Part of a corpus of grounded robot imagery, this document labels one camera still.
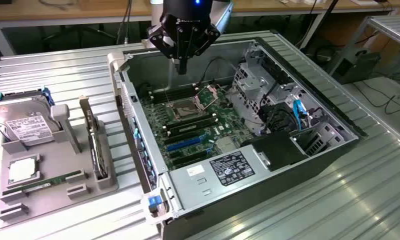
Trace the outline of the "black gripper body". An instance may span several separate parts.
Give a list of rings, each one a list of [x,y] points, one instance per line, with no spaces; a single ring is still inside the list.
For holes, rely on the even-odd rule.
[[[211,0],[163,0],[161,26],[165,30],[174,30],[179,23],[210,25]]]

